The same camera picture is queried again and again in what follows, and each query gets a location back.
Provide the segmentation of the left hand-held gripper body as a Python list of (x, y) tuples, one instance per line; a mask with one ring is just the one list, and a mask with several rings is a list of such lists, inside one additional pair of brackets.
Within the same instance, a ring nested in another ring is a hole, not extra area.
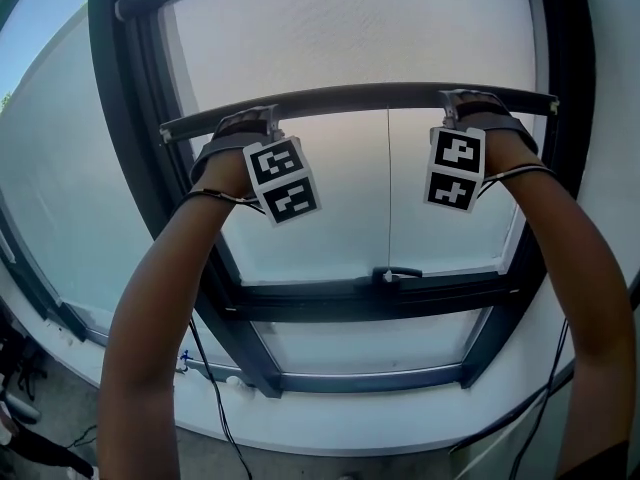
[(242, 152), (252, 184), (252, 196), (247, 203), (259, 205), (273, 226), (321, 210), (313, 173), (299, 138), (255, 132), (214, 138), (197, 157), (191, 180), (196, 181), (204, 172), (209, 157), (227, 150)]

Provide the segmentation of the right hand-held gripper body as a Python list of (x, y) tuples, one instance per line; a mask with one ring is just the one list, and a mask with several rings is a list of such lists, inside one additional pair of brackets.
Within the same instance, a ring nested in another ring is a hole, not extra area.
[(485, 179), (486, 131), (430, 130), (424, 203), (469, 213)]

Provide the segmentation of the person's left hand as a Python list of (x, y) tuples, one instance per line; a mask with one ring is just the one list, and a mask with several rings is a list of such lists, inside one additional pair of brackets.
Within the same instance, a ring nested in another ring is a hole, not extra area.
[(203, 147), (191, 169), (194, 189), (213, 189), (233, 197), (244, 197), (251, 191), (251, 182), (243, 149), (254, 143), (269, 144), (267, 121), (257, 121), (218, 127), (212, 139)]

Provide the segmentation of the person's right hand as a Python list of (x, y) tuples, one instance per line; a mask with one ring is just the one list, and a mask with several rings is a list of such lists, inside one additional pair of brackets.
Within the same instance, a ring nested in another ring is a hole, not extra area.
[(541, 160), (511, 130), (486, 132), (486, 174), (495, 175), (523, 164), (542, 165)]

